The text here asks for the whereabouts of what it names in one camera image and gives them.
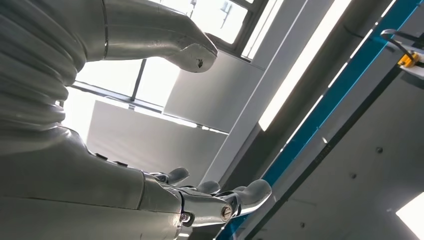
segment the window pane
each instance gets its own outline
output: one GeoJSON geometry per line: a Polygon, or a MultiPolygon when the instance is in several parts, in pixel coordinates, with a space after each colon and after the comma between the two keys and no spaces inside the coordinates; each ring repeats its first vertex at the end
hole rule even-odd
{"type": "Polygon", "coordinates": [[[161,57],[151,57],[146,61],[136,98],[151,104],[165,107],[180,68],[161,57]]]}
{"type": "Polygon", "coordinates": [[[230,0],[150,0],[189,16],[204,32],[232,44],[240,32],[247,9],[230,0]]]}
{"type": "Polygon", "coordinates": [[[284,0],[269,0],[263,10],[262,15],[254,28],[246,47],[244,48],[243,57],[252,60],[255,57],[256,52],[261,46],[262,41],[265,38],[271,24],[273,23],[278,11],[284,0]]]}
{"type": "Polygon", "coordinates": [[[61,124],[76,131],[84,143],[87,143],[94,103],[100,97],[72,87],[68,87],[67,90],[69,96],[63,103],[63,109],[66,115],[61,124]]]}
{"type": "Polygon", "coordinates": [[[76,80],[131,96],[142,60],[94,61],[85,64],[76,80]]]}

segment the cable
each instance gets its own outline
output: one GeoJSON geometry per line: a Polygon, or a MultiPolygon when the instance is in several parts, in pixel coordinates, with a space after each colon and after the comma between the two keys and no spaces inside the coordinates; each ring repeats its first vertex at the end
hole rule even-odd
{"type": "Polygon", "coordinates": [[[380,34],[380,36],[384,39],[384,40],[386,40],[387,42],[389,42],[389,43],[391,43],[391,44],[393,44],[393,45],[395,45],[397,48],[399,48],[405,55],[407,55],[408,56],[408,58],[410,58],[411,59],[411,61],[414,63],[414,62],[416,62],[416,60],[415,60],[415,58],[414,58],[414,56],[412,56],[412,54],[408,51],[408,50],[406,50],[399,42],[397,42],[396,40],[394,40],[393,38],[392,38],[392,35],[395,35],[395,36],[399,36],[399,37],[402,37],[402,38],[404,38],[404,39],[408,39],[408,40],[411,40],[411,41],[414,41],[414,42],[419,42],[420,41],[420,39],[418,38],[418,37],[415,37],[415,36],[411,36],[411,35],[409,35],[409,34],[407,34],[407,33],[404,33],[404,32],[401,32],[401,31],[397,31],[397,30],[394,30],[394,29],[386,29],[386,30],[383,30],[382,32],[381,32],[381,34],[380,34]]]}
{"type": "Polygon", "coordinates": [[[345,24],[343,24],[343,28],[344,28],[344,30],[346,30],[346,32],[350,33],[351,35],[353,35],[357,38],[360,38],[360,39],[364,39],[364,36],[359,35],[359,34],[353,32],[353,31],[351,31],[345,24]]]}

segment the yellow clamp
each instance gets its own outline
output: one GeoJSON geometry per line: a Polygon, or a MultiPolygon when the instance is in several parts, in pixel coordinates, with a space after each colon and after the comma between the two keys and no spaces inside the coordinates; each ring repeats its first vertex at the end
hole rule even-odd
{"type": "Polygon", "coordinates": [[[411,53],[412,57],[413,57],[413,61],[412,59],[408,56],[408,55],[403,55],[403,57],[397,62],[398,65],[405,67],[405,68],[411,68],[413,66],[415,66],[415,63],[417,63],[420,60],[420,55],[418,55],[417,53],[413,52],[411,53]]]}

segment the blue rail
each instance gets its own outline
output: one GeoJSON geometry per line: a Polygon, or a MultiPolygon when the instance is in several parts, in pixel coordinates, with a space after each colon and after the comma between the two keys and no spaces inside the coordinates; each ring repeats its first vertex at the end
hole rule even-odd
{"type": "MultiPolygon", "coordinates": [[[[380,33],[385,29],[399,29],[414,13],[423,0],[397,0],[380,23],[376,26],[370,39],[380,38],[380,33]]],[[[326,92],[303,125],[285,146],[274,163],[265,173],[263,179],[273,186],[287,167],[302,152],[308,142],[314,137],[318,129],[337,108],[343,98],[349,93],[356,82],[372,62],[380,55],[385,47],[385,41],[366,41],[350,60],[334,84],[326,92]]],[[[216,237],[217,240],[229,240],[249,215],[231,220],[216,237]]]]}

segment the humanoid robot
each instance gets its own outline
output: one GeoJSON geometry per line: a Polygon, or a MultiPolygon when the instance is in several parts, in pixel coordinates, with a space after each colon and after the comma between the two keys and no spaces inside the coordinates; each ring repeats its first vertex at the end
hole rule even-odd
{"type": "Polygon", "coordinates": [[[176,187],[189,173],[147,173],[87,150],[59,123],[86,62],[162,57],[207,71],[218,51],[184,14],[147,0],[0,1],[0,239],[175,239],[259,208],[263,180],[219,193],[176,187]]]}

